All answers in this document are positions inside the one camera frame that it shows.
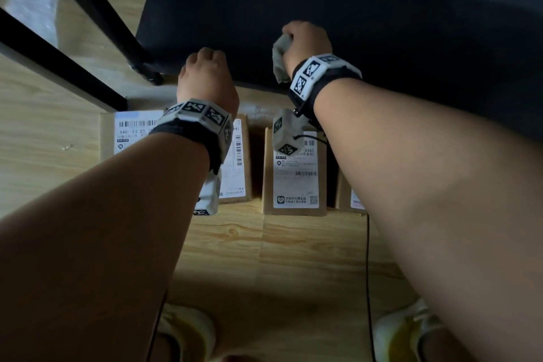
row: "yellow and white shoe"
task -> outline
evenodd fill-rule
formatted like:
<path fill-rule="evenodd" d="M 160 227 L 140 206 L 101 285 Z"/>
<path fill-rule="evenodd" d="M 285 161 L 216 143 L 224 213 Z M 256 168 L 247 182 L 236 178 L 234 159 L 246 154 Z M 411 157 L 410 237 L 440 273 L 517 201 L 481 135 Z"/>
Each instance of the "yellow and white shoe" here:
<path fill-rule="evenodd" d="M 421 339 L 427 333 L 444 328 L 424 300 L 384 316 L 374 328 L 377 362 L 422 362 Z"/>
<path fill-rule="evenodd" d="M 178 343 L 180 362 L 205 362 L 215 348 L 215 325 L 202 311 L 184 306 L 164 304 L 158 332 Z"/>

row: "wood grain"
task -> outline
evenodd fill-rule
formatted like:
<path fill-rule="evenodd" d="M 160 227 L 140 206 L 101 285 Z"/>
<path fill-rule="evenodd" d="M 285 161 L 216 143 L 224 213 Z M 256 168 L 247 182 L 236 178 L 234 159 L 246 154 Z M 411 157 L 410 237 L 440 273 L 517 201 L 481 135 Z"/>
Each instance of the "wood grain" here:
<path fill-rule="evenodd" d="M 110 1 L 135 31 L 145 0 Z M 60 0 L 57 29 L 60 49 L 128 96 L 132 108 L 165 107 L 175 100 L 175 85 L 146 84 L 72 0 Z M 193 220 L 168 300 L 214 318 L 217 355 L 369 360 L 365 217 L 334 209 L 324 217 L 261 214 L 263 127 L 289 101 L 238 91 L 240 112 L 248 114 L 251 127 L 255 199 Z M 98 163 L 99 112 L 0 57 L 0 215 Z M 374 318 L 416 298 L 375 227 L 369 269 Z"/>

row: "wristband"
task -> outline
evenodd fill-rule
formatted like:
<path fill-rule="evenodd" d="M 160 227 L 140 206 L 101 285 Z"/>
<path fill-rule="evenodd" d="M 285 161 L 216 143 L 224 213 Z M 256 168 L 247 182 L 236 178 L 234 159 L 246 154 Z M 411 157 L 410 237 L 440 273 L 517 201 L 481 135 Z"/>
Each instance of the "wristband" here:
<path fill-rule="evenodd" d="M 294 70 L 288 91 L 295 106 L 294 114 L 304 115 L 311 125 L 322 130 L 313 111 L 315 98 L 330 82 L 344 77 L 362 80 L 362 73 L 349 62 L 329 53 L 301 62 Z"/>
<path fill-rule="evenodd" d="M 173 133 L 202 143 L 209 153 L 209 170 L 218 174 L 232 143 L 230 113 L 211 102 L 190 99 L 170 107 L 156 124 L 149 134 Z"/>

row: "finger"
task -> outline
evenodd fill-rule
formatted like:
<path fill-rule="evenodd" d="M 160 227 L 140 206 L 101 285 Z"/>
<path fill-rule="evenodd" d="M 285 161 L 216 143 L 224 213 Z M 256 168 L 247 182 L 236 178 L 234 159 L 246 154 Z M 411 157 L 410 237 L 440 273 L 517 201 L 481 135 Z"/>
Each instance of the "finger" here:
<path fill-rule="evenodd" d="M 210 61 L 213 58 L 213 50 L 210 48 L 201 48 L 198 52 L 199 61 Z"/>
<path fill-rule="evenodd" d="M 186 65 L 193 65 L 194 63 L 196 63 L 196 61 L 198 60 L 198 54 L 197 53 L 192 53 L 189 55 L 189 57 L 187 57 L 187 62 L 185 64 Z"/>
<path fill-rule="evenodd" d="M 292 22 L 287 23 L 283 26 L 283 33 L 290 33 L 291 35 L 295 34 L 302 23 L 301 20 L 293 20 Z"/>
<path fill-rule="evenodd" d="M 222 50 L 215 50 L 213 52 L 213 61 L 220 64 L 227 64 L 227 56 Z"/>

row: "cloth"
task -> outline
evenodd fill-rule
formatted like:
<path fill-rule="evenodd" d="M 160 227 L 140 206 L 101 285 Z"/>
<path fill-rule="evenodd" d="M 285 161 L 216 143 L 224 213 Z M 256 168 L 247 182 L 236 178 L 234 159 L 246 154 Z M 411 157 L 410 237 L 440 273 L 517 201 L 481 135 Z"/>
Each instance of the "cloth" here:
<path fill-rule="evenodd" d="M 285 63 L 283 62 L 283 55 L 292 45 L 291 35 L 281 35 L 281 37 L 273 44 L 271 58 L 273 60 L 273 74 L 277 83 L 290 82 L 290 77 L 285 69 Z"/>

